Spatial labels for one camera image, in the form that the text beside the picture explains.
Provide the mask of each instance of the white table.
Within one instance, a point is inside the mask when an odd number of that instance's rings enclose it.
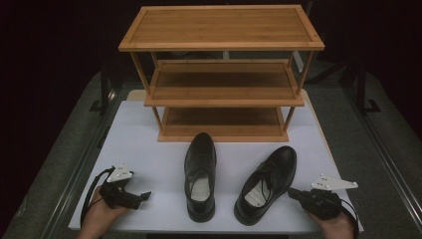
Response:
[[[196,223],[187,214],[183,186],[183,163],[190,143],[158,142],[157,136],[158,128],[151,109],[145,108],[142,101],[121,103],[70,222],[71,229],[80,229],[82,205],[94,177],[121,162],[135,172],[125,188],[127,192],[139,195],[152,191],[150,198],[142,202],[138,210],[131,210],[112,226],[114,230],[130,232],[297,234],[317,231],[317,226],[304,214],[301,205],[289,198],[287,193],[274,202],[254,226],[245,226],[234,216],[234,204],[245,180],[260,162],[282,145],[291,146],[298,155],[292,187],[311,190],[311,183],[322,173],[340,178],[312,105],[307,101],[303,108],[296,109],[289,127],[290,141],[287,143],[215,143],[216,211],[210,221]],[[349,201],[345,190],[336,193]]]

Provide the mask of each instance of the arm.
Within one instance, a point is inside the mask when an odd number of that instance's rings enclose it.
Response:
[[[325,239],[353,239],[352,223],[344,213],[341,212],[336,218],[330,220],[321,220],[307,211],[306,213],[318,224]]]
[[[108,231],[114,221],[128,210],[125,207],[109,208],[100,196],[100,187],[97,187],[78,239],[100,238]]]

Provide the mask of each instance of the gray floor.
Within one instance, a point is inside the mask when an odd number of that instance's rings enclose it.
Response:
[[[310,77],[329,64],[314,61]],[[360,238],[422,238],[410,213],[422,198],[422,142],[400,115],[379,82],[368,75],[367,98],[381,113],[364,117],[353,90],[337,83],[339,73],[317,85],[306,85],[331,153],[344,179],[359,183],[349,196],[365,232]],[[4,238],[75,238],[67,228],[101,151],[101,141],[120,101],[140,84],[125,83],[113,91],[108,111],[90,111],[101,99],[100,75],[93,77],[59,135]],[[144,234],[110,232],[105,238],[144,238]],[[320,238],[293,235],[291,238]]]

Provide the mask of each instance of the black shoe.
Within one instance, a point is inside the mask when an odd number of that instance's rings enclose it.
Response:
[[[197,134],[187,150],[184,164],[187,211],[195,222],[206,222],[214,216],[216,164],[211,136],[206,132]]]
[[[291,186],[296,152],[289,146],[275,150],[246,180],[235,204],[235,216],[244,225],[259,222],[270,206]]]

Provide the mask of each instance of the shoe rack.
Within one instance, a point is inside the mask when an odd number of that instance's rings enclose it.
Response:
[[[287,129],[313,52],[323,42],[301,5],[142,7],[119,45],[129,52],[159,127],[159,141],[289,141]],[[159,52],[290,52],[286,59],[159,59]],[[293,52],[308,52],[301,75]],[[147,81],[137,53],[150,52]],[[288,107],[283,116],[281,107]],[[158,113],[157,108],[164,108]]]

